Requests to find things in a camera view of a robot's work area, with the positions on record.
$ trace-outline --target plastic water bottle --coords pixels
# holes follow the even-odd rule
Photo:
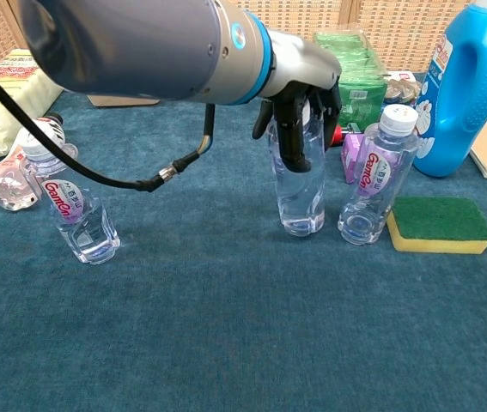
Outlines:
[[[294,236],[318,232],[325,221],[325,147],[323,120],[310,114],[306,103],[302,111],[304,155],[310,161],[307,173],[294,173],[285,167],[279,154],[275,122],[267,128],[273,172],[276,175],[277,206],[285,230]]]
[[[455,172],[487,122],[487,0],[466,7],[441,37],[417,101],[415,167]]]
[[[47,206],[62,237],[84,264],[102,264],[115,255],[119,236],[101,200],[77,183],[81,176],[58,160],[32,135],[21,141],[26,159],[22,171],[27,181],[46,194]],[[59,144],[76,158],[77,147]]]
[[[353,194],[338,219],[338,230],[350,243],[365,245],[379,238],[418,150],[417,118],[408,106],[390,105],[380,123],[366,130]]]
[[[38,118],[35,123],[52,140],[65,142],[63,120],[60,115],[50,113]],[[9,154],[0,161],[0,207],[10,211],[30,208],[40,198],[40,191],[33,191],[20,170],[20,164],[26,158],[20,141],[27,139],[26,134],[25,129],[18,132]]]

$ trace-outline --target pink label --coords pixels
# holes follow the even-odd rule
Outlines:
[[[387,159],[380,153],[368,154],[359,182],[359,191],[364,196],[373,196],[380,192],[390,180],[392,168]]]
[[[83,196],[73,183],[67,180],[47,180],[43,182],[43,188],[66,221],[76,221],[82,216]]]

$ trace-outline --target bottle label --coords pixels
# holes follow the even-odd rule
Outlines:
[[[67,180],[47,180],[42,185],[64,220],[76,221],[82,216],[83,196],[76,185]]]
[[[380,192],[387,185],[391,174],[392,168],[387,159],[375,151],[369,152],[358,184],[360,195],[373,196]]]
[[[435,115],[440,90],[441,79],[446,72],[447,63],[453,53],[453,44],[442,35],[435,47],[429,71],[424,79],[423,88],[417,101],[417,134],[419,136],[419,149],[417,158],[426,157],[434,146],[435,141]]]

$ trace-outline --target clear plastic bottle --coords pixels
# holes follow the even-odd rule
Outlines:
[[[35,123],[51,139],[65,142],[62,118],[51,113],[38,118]],[[20,170],[20,164],[25,159],[20,141],[27,139],[27,130],[21,129],[14,140],[9,154],[0,161],[0,207],[10,211],[27,209],[33,206],[40,198],[40,191],[33,191]]]
[[[294,173],[285,167],[279,154],[276,123],[267,128],[273,172],[276,175],[277,206],[285,230],[294,236],[318,232],[325,221],[325,146],[323,120],[306,103],[302,110],[304,155],[311,163],[307,173]]]
[[[26,159],[21,168],[27,181],[46,193],[47,205],[62,237],[84,264],[102,264],[119,248],[119,236],[101,200],[77,183],[83,179],[58,160],[32,135],[21,142]],[[59,144],[73,158],[77,147]]]
[[[366,130],[356,163],[353,194],[343,207],[338,229],[354,245],[377,241],[418,150],[417,112],[390,105],[379,124]]]

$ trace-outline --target green scouring pad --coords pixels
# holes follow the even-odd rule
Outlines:
[[[397,251],[480,254],[487,248],[487,221],[470,199],[398,197],[387,225]]]

